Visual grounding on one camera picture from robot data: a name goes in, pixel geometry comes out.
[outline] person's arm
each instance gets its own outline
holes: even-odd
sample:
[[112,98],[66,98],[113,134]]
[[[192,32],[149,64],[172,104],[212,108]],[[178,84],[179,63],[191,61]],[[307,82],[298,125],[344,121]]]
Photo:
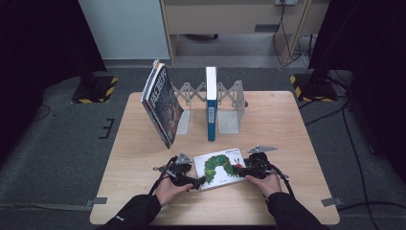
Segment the person's arm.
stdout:
[[277,175],[269,174],[264,179],[246,175],[248,182],[256,185],[267,197],[266,204],[269,213],[274,217],[280,230],[326,230],[298,200],[292,195],[282,192]]
[[161,207],[192,187],[192,184],[177,187],[166,176],[156,188],[155,195],[132,197],[114,218],[97,230],[147,229],[161,211]]

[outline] human hand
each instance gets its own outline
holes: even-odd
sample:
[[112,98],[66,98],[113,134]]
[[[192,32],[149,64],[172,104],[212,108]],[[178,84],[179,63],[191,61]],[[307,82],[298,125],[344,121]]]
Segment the human hand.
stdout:
[[172,183],[169,175],[165,174],[155,190],[155,195],[161,203],[161,207],[164,207],[165,205],[169,204],[176,196],[188,191],[192,187],[192,184],[178,187]]
[[281,182],[275,174],[269,174],[263,179],[255,178],[252,175],[245,175],[245,179],[256,185],[266,198],[271,194],[282,191]]

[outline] yellow and black hazard tape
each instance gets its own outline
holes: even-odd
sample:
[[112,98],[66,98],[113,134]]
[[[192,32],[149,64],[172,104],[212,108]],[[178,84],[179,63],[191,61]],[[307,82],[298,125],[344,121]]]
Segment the yellow and black hazard tape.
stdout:
[[298,84],[295,76],[290,76],[290,82],[293,85],[293,89],[295,90],[296,97],[300,102],[334,102],[337,101],[335,97],[307,97],[303,95],[303,91]]
[[77,100],[72,100],[73,104],[92,104],[92,103],[106,103],[110,99],[111,94],[114,91],[114,87],[116,87],[117,80],[119,78],[113,77],[111,79],[110,85],[105,92],[105,96],[103,98],[98,99],[89,99],[89,98],[82,98]]

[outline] book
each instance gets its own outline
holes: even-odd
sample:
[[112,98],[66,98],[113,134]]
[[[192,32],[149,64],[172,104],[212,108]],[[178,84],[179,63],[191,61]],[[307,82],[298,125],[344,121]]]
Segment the book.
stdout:
[[183,108],[177,101],[167,67],[154,61],[141,97],[146,112],[169,149],[174,143]]
[[193,163],[197,177],[206,176],[206,182],[200,186],[201,191],[244,180],[244,177],[239,177],[233,170],[233,165],[238,168],[246,167],[239,149],[226,149],[195,156]]
[[215,140],[217,114],[217,68],[206,67],[207,140]]

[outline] gray floor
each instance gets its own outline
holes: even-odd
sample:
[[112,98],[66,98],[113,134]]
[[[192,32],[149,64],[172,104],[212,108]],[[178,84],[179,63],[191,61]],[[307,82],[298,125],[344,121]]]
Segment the gray floor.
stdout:
[[[202,68],[219,67],[219,74],[244,79],[246,90],[293,91],[288,77],[307,72],[306,56],[287,67],[279,64],[271,43],[271,35],[221,34],[218,39],[207,36],[182,36],[176,61],[169,67],[174,76],[188,75],[190,81],[201,81]],[[44,104],[27,129],[10,160],[0,171],[0,203],[52,203],[83,206],[97,195],[103,170],[114,143],[127,96],[139,90],[147,68],[113,68],[109,73],[119,77],[109,103],[70,104],[78,78],[51,86],[44,93]],[[339,71],[350,79],[350,73]],[[183,81],[185,78],[174,78]],[[336,87],[339,95],[344,92]],[[301,108],[307,123],[340,108],[345,98],[336,103],[311,103]],[[384,156],[370,154],[369,144],[354,115],[345,110],[356,154],[360,159],[370,201],[389,201],[406,205],[406,185],[392,171]],[[107,139],[106,119],[115,119]],[[342,113],[306,126],[332,196],[340,197],[346,207],[365,201],[362,179],[355,153],[347,135]],[[406,229],[406,210],[394,205],[371,205],[373,220],[379,229]],[[0,229],[93,229],[89,211],[49,211],[38,209],[0,210]],[[339,229],[374,229],[366,205],[340,211]],[[235,226],[233,229],[255,229]]]

